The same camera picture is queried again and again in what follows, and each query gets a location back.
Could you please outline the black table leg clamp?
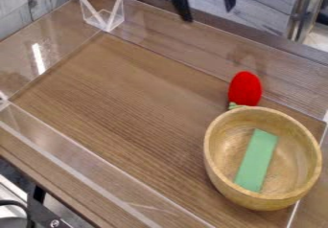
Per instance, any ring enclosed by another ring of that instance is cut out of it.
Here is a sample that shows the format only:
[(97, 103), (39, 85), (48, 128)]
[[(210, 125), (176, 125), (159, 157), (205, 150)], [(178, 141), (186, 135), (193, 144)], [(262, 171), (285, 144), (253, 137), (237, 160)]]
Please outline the black table leg clamp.
[(0, 217), (0, 228), (73, 228), (44, 206), (44, 197), (45, 191), (36, 186), (28, 194), (27, 204), (12, 199), (0, 199), (0, 207), (14, 206), (25, 214), (25, 217)]

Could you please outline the metal stand in background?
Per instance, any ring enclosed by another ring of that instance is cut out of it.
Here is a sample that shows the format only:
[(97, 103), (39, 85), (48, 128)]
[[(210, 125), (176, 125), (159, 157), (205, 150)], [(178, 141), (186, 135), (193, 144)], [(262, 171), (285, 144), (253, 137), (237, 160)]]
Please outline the metal stand in background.
[(322, 0), (296, 0), (288, 20), (285, 37), (302, 43), (318, 15)]

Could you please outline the red plush strawberry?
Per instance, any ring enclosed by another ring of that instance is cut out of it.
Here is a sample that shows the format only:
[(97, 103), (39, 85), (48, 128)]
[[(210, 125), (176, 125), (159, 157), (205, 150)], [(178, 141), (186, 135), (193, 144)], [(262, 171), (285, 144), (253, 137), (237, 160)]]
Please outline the red plush strawberry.
[(257, 106), (261, 100), (261, 81), (253, 73), (238, 72), (233, 77), (227, 88), (229, 109), (239, 106)]

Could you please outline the wooden bowl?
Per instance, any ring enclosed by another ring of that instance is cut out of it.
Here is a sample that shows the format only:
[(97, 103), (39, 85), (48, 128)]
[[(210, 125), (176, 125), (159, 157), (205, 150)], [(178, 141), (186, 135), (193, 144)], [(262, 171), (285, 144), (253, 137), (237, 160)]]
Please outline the wooden bowl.
[(322, 166), (318, 142), (281, 111), (239, 107), (210, 123), (203, 138), (207, 176), (237, 205), (276, 211), (312, 189)]

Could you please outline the green rectangular block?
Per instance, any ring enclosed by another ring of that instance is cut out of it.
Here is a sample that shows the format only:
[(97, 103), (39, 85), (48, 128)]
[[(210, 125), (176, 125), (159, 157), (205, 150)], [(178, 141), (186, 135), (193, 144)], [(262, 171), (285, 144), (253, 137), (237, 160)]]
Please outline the green rectangular block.
[(251, 192), (261, 191), (277, 142), (278, 137), (274, 134), (259, 129), (253, 131), (234, 176), (234, 183)]

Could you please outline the clear acrylic tray wall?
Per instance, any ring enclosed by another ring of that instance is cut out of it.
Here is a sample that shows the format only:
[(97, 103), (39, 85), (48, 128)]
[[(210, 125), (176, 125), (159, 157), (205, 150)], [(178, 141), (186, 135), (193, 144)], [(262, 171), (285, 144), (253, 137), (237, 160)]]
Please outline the clear acrylic tray wall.
[(0, 99), (0, 155), (99, 228), (214, 228), (5, 99)]

